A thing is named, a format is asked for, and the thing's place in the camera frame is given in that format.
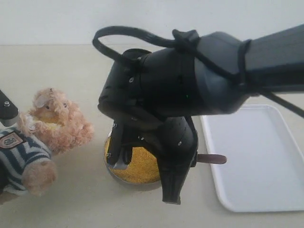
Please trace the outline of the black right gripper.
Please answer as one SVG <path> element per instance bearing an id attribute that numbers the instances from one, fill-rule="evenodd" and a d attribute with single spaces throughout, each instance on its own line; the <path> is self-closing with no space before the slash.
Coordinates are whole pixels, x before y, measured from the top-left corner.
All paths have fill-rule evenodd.
<path id="1" fill-rule="evenodd" d="M 168 118 L 163 125 L 144 135 L 136 133 L 122 123 L 113 123 L 106 164 L 111 169 L 127 169 L 133 148 L 143 147 L 156 160 L 164 158 L 175 163 L 185 160 L 191 149 L 197 151 L 197 132 L 190 116 Z M 190 166 L 161 166 L 162 201 L 181 204 L 180 193 Z"/>

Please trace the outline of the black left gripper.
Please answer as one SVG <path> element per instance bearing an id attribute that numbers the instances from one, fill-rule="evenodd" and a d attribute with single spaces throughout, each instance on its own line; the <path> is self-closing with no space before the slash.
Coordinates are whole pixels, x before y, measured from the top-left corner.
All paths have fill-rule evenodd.
<path id="1" fill-rule="evenodd" d="M 19 109 L 0 91 L 0 123 L 3 126 L 14 125 L 19 117 Z"/>

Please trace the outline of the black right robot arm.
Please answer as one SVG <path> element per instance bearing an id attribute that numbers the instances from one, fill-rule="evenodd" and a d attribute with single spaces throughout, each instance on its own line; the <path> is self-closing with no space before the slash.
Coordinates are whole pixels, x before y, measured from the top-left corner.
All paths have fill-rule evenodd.
<path id="1" fill-rule="evenodd" d="M 232 114 L 259 95 L 304 115 L 279 97 L 304 90 L 304 27 L 244 41 L 219 31 L 172 35 L 108 26 L 92 44 L 114 61 L 98 100 L 113 120 L 107 166 L 124 169 L 133 148 L 145 148 L 156 157 L 163 202 L 180 204 L 190 168 L 222 160 L 198 154 L 194 116 Z"/>

